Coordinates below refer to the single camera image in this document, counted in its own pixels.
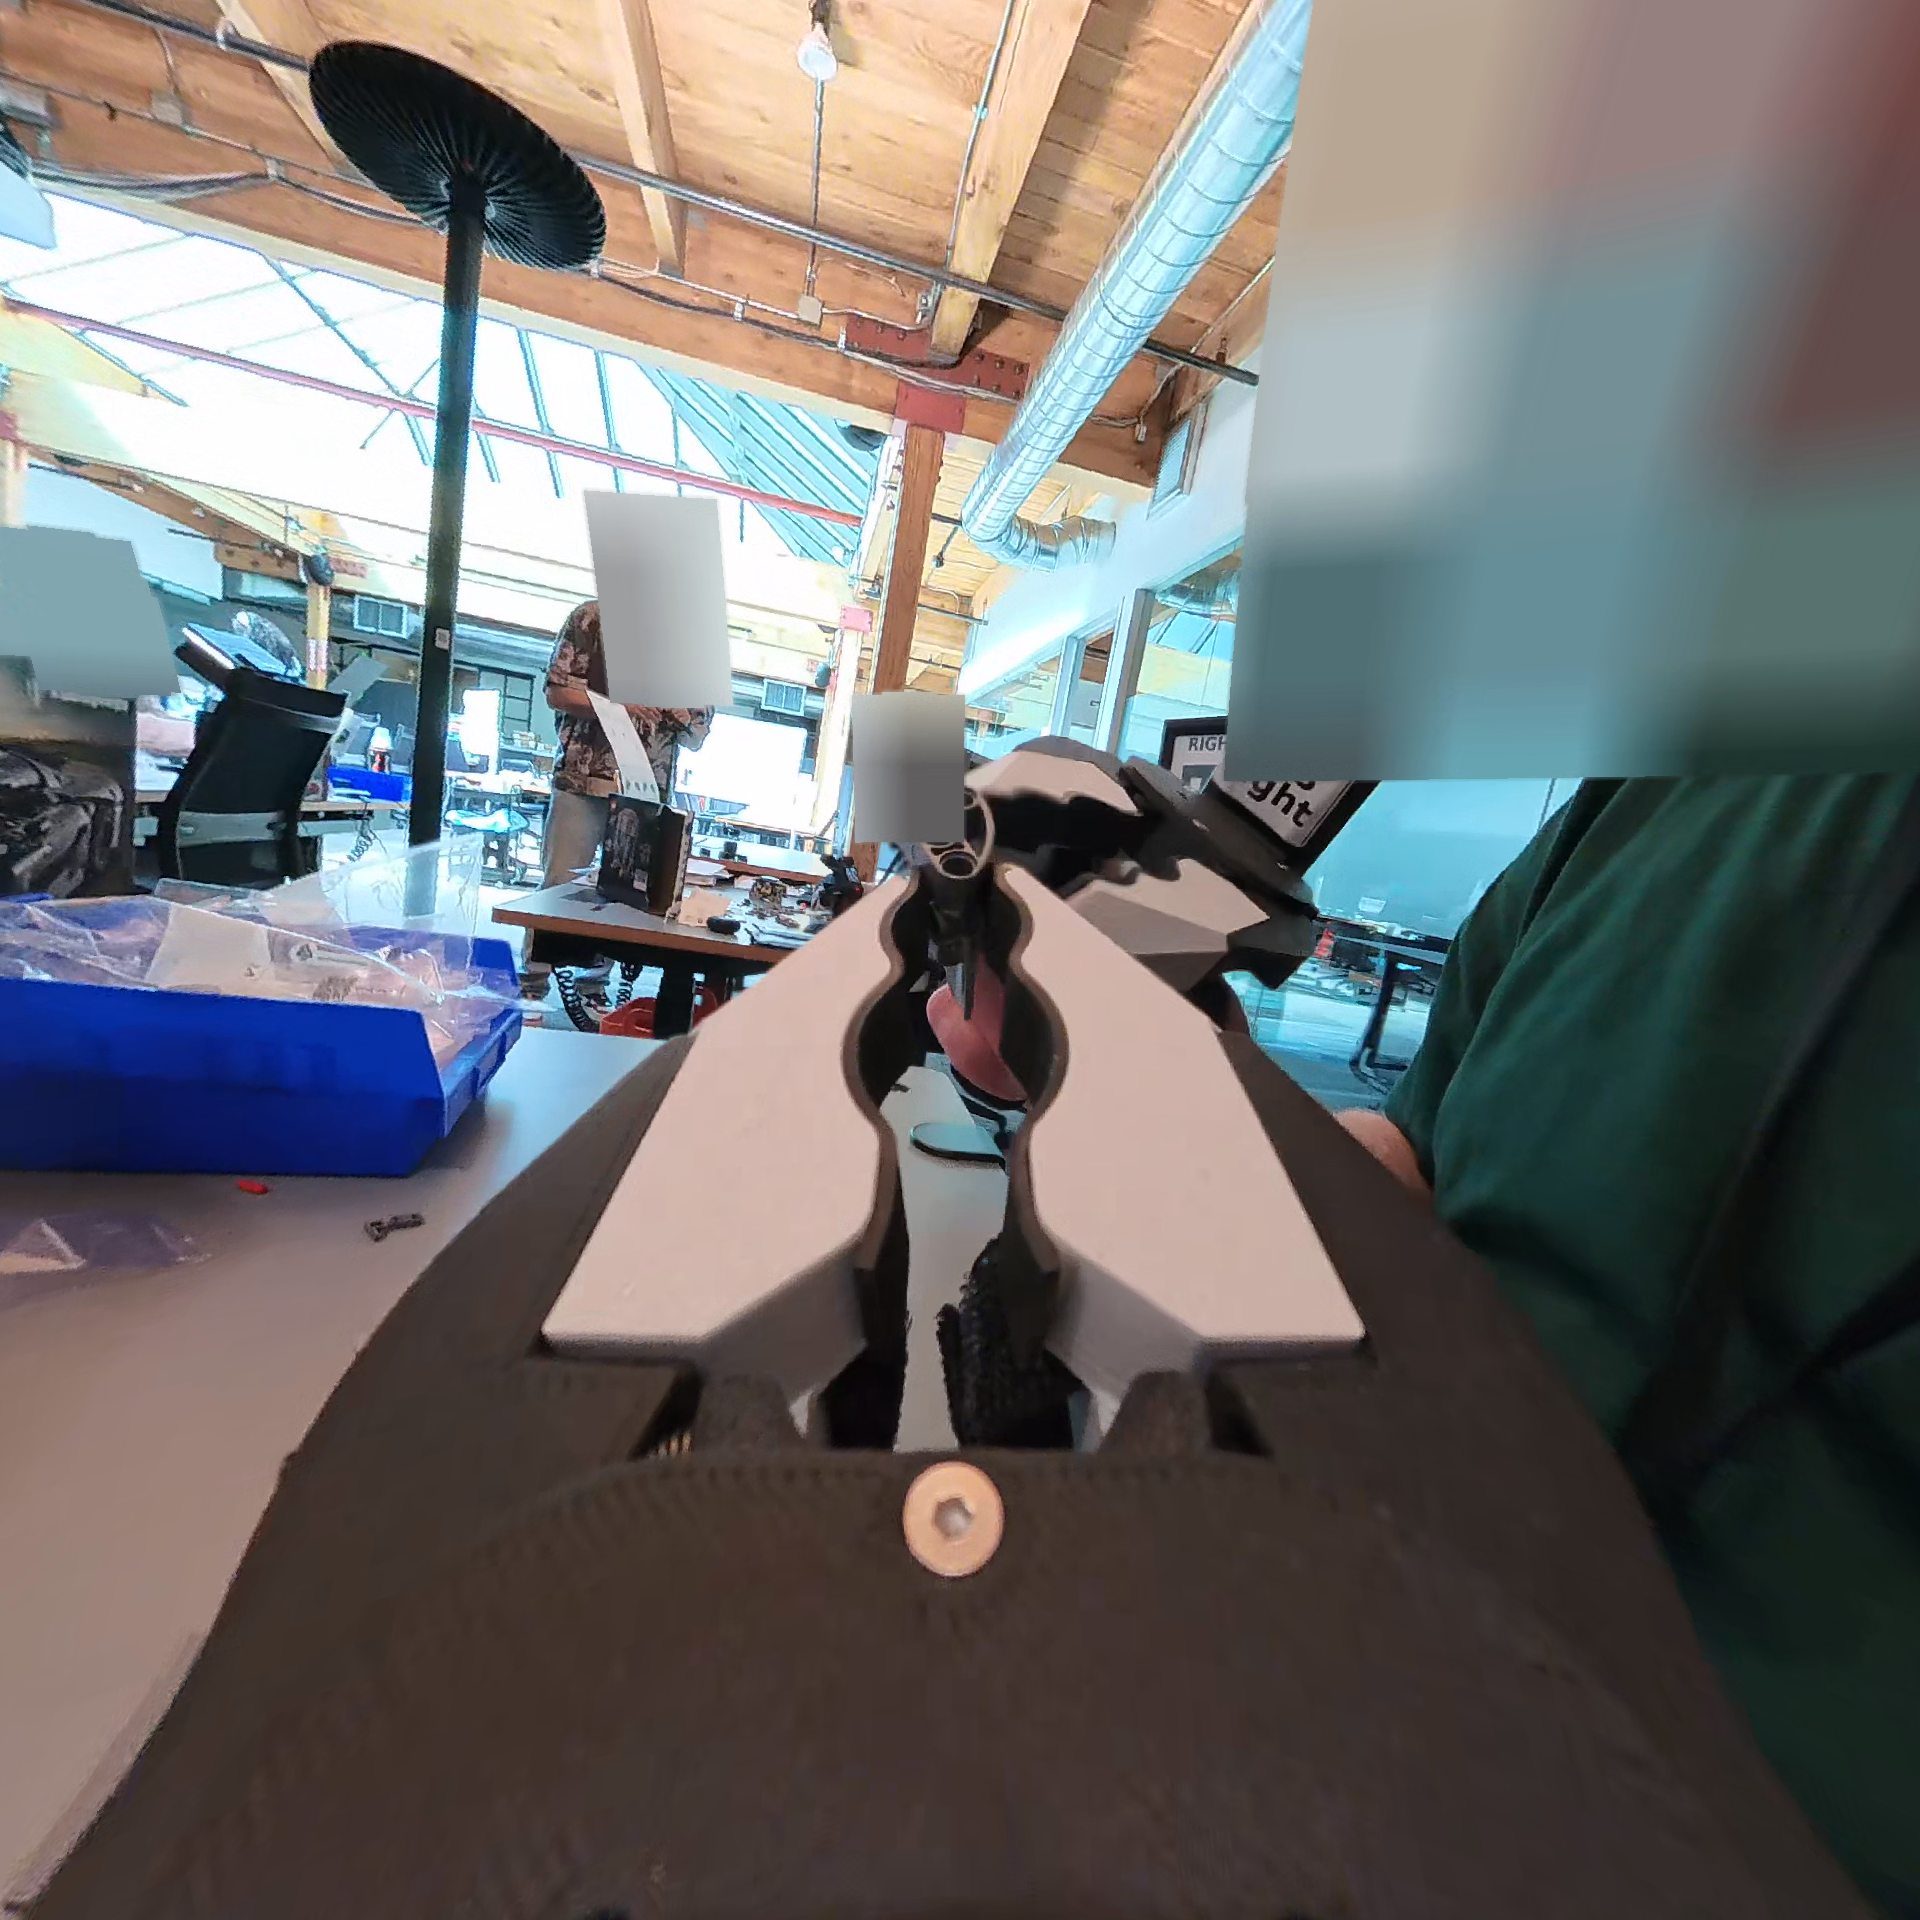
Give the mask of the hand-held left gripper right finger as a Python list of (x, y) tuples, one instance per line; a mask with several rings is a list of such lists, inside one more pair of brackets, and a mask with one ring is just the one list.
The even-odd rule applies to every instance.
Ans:
[(1047, 1352), (1094, 1449), (1146, 1376), (1344, 1362), (1364, 1326), (1219, 1030), (1027, 874), (1004, 1041), (1039, 1082), (1014, 1196), (1053, 1278)]

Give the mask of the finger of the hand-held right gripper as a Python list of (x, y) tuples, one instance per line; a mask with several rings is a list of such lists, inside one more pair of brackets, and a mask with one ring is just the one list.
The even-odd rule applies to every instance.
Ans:
[(966, 801), (992, 817), (1000, 846), (1107, 844), (1141, 824), (1120, 762), (1039, 737), (966, 770)]
[(1227, 974), (1277, 953), (1277, 923), (1262, 900), (1199, 862), (1174, 862), (1171, 878), (1108, 862), (1053, 894), (1216, 1030), (1253, 1036)]

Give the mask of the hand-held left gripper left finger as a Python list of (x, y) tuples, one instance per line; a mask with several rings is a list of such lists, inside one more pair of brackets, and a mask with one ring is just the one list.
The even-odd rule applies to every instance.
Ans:
[(920, 1059), (920, 898), (887, 881), (702, 1022), (542, 1338), (559, 1356), (772, 1382), (842, 1449), (906, 1400), (906, 1200), (882, 1115)]

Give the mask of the black lego technic piece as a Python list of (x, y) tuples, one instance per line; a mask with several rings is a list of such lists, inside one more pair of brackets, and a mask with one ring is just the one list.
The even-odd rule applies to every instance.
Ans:
[(959, 1017), (971, 1020), (992, 971), (992, 833), (916, 846), (919, 884), (930, 913), (930, 953)]

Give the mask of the person's right forearm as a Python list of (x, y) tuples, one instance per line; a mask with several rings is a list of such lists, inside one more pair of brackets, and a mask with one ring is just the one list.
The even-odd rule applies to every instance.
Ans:
[(1382, 1111), (1347, 1110), (1335, 1113), (1338, 1126), (1351, 1136), (1375, 1164), (1381, 1164), (1402, 1187), (1422, 1200), (1434, 1198), (1431, 1182), (1423, 1172), (1414, 1145)]

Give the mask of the lego set box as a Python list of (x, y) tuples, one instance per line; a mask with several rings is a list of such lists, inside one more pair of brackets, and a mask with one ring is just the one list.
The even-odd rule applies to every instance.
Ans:
[(135, 716), (40, 696), (4, 663), (2, 898), (109, 898), (135, 884)]

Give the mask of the person's right hand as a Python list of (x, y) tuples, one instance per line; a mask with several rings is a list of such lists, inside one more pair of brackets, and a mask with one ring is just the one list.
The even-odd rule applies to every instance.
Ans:
[(1000, 1059), (1004, 991), (997, 976), (974, 976), (971, 1001), (950, 985), (927, 998), (927, 1031), (955, 1076), (1000, 1107), (1022, 1110), (1027, 1092)]

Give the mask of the wooden background desk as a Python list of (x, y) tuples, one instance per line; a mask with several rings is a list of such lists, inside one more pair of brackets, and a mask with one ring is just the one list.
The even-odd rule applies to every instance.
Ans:
[(780, 964), (808, 937), (741, 922), (732, 934), (686, 927), (627, 904), (602, 898), (591, 887), (568, 882), (517, 897), (491, 908), (491, 922), (523, 934), (523, 959), (552, 969), (588, 969), (594, 963), (635, 964), (660, 971), (655, 1041), (677, 1041), (692, 1027), (698, 988), (727, 1000), (743, 980)]

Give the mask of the dark cardboard box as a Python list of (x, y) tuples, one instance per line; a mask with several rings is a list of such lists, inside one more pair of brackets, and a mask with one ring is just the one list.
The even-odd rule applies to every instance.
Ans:
[(692, 820), (658, 801), (610, 798), (594, 891), (666, 920), (682, 898)]

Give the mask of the person's green shirt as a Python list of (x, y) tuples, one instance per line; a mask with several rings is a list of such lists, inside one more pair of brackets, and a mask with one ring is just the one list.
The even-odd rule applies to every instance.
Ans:
[(1386, 1103), (1765, 1758), (1918, 1903), (1915, 776), (1588, 780)]

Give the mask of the clear plastic bags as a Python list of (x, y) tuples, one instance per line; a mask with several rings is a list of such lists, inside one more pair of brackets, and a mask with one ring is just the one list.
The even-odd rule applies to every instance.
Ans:
[(404, 1014), (444, 1066), (520, 1009), (512, 953), (485, 943), (479, 878), (482, 841), (458, 833), (267, 890), (4, 900), (2, 978)]

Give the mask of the black office chair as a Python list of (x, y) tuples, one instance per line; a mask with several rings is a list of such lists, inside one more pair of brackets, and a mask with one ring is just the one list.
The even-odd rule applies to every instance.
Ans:
[(347, 698), (255, 670), (198, 630), (186, 631), (176, 658), (218, 696), (160, 803), (157, 875), (263, 891), (317, 874), (301, 808)]

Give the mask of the clear plastic bag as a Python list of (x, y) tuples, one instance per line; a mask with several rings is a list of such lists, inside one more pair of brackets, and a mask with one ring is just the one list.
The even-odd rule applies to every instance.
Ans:
[(96, 1280), (157, 1276), (203, 1257), (197, 1240), (151, 1212), (4, 1212), (2, 1313)]

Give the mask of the black floor lamp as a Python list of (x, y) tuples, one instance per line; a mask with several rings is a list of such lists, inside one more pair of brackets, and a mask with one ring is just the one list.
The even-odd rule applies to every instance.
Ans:
[(403, 48), (340, 40), (310, 59), (310, 105), (343, 155), (446, 238), (410, 840), (442, 840), (453, 633), (463, 553), (474, 356), (485, 256), (575, 272), (608, 219), (586, 169), (530, 118)]

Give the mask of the silver ventilation duct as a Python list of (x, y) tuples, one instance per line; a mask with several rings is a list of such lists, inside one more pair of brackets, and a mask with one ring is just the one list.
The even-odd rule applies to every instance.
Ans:
[(1014, 569), (1101, 560), (1114, 530), (1019, 515), (1116, 378), (1258, 202), (1288, 154), (1310, 2), (1250, 4), (962, 506), (975, 548)]

